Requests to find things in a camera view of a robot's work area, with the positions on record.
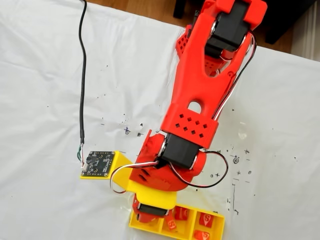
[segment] yellow mount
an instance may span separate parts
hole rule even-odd
[[[80,176],[81,179],[97,179],[97,180],[110,180],[111,173],[123,165],[132,164],[121,152],[115,151],[114,158],[112,160],[109,174],[105,177],[96,176]],[[177,202],[177,192],[175,191],[161,191],[154,188],[144,186],[140,183],[132,181],[129,179],[132,168],[124,168],[119,171],[114,177],[113,181],[120,187],[128,192],[136,193],[137,200],[145,205],[154,206],[161,209],[173,209]],[[170,230],[167,223],[163,218],[157,218],[149,223],[141,223],[137,221],[136,214],[132,211],[130,215],[129,226],[139,230],[179,239],[179,240],[195,240],[194,231],[204,231],[210,234],[207,240],[221,240],[225,217],[218,213],[211,211],[206,211],[198,209],[195,207],[180,205],[189,209],[187,220],[174,220],[176,224],[176,229]],[[199,224],[201,213],[205,213],[213,216],[213,222],[211,227],[205,227]]]

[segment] red and white wire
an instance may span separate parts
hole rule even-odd
[[[245,66],[243,67],[243,69],[241,70],[241,72],[239,73],[239,75],[237,76],[237,78],[234,80],[233,84],[231,85],[229,91],[227,92],[227,94],[223,97],[222,99],[222,102],[219,104],[217,110],[215,111],[214,115],[213,115],[213,120],[217,120],[222,109],[224,108],[226,102],[229,100],[231,94],[234,92],[234,89],[235,89],[235,86],[240,78],[240,75],[242,74],[243,70],[247,67],[248,63],[251,61],[251,59],[253,58],[254,54],[255,54],[255,51],[256,51],[256,48],[257,48],[257,41],[256,41],[256,37],[255,35],[253,34],[253,32],[249,32],[252,36],[252,45],[253,45],[253,49],[252,49],[252,52],[251,52],[251,55],[250,55],[250,58],[249,60],[246,62]]]
[[[116,170],[114,170],[111,173],[111,177],[110,177],[110,188],[112,191],[114,191],[116,194],[124,194],[126,192],[126,190],[123,191],[116,191],[114,190],[113,187],[113,179],[115,177],[115,175],[124,168],[131,168],[131,169],[142,169],[142,168],[147,168],[147,167],[152,167],[155,166],[159,163],[159,161],[148,161],[148,162],[142,162],[142,163],[133,163],[133,164],[127,164],[127,165],[123,165],[118,167]]]
[[[172,172],[174,173],[174,175],[181,181],[183,182],[184,184],[187,184],[191,187],[195,187],[195,188],[202,188],[202,189],[207,189],[207,188],[211,188],[217,184],[219,184],[224,178],[225,176],[227,175],[228,173],[228,170],[229,170],[229,165],[228,165],[228,162],[227,162],[227,159],[225,158],[225,156],[223,156],[220,152],[217,152],[217,151],[205,151],[206,154],[216,154],[218,156],[220,156],[224,163],[225,163],[225,172],[223,174],[223,176],[217,181],[215,182],[214,184],[211,184],[211,185],[198,185],[198,184],[193,184],[187,180],[185,180],[179,173],[178,171],[175,169],[174,165],[171,163],[171,162],[168,162],[169,163],[169,167],[171,168]]]

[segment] yellow compartment box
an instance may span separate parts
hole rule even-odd
[[[210,237],[207,240],[222,239],[225,226],[225,217],[223,215],[187,205],[178,204],[177,206],[189,209],[189,214],[187,220],[175,219],[176,228],[173,230],[169,229],[163,218],[158,218],[149,223],[141,223],[137,221],[137,216],[133,211],[130,215],[129,227],[179,240],[195,240],[194,233],[196,230],[209,233]],[[200,224],[201,213],[213,216],[211,227]]]

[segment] robotic arm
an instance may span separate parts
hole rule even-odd
[[[206,0],[201,12],[196,12],[195,22],[176,42],[180,59],[171,104],[160,128],[167,135],[150,136],[149,131],[136,160],[137,164],[156,161],[156,165],[134,168],[130,180],[176,192],[188,185],[212,187],[223,179],[228,171],[226,159],[218,152],[200,149],[211,145],[220,112],[242,73],[237,76],[251,44],[249,61],[253,57],[256,39],[251,31],[261,23],[266,10],[261,0]],[[189,109],[191,102],[200,105],[199,113]],[[207,153],[224,159],[224,176],[210,186],[191,184],[201,173]],[[171,209],[142,204],[136,195],[132,208],[142,223],[171,214]]]

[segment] red block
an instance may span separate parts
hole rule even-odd
[[[199,224],[211,228],[213,220],[214,216],[202,212],[200,214]]]
[[[173,229],[177,228],[176,222],[175,222],[174,218],[171,215],[165,216],[164,220],[165,220],[165,222],[168,225],[170,230],[173,230]]]
[[[176,206],[175,207],[175,213],[174,213],[174,218],[177,220],[187,220],[189,215],[189,209]]]
[[[193,236],[196,240],[210,240],[210,234],[205,231],[195,230]]]

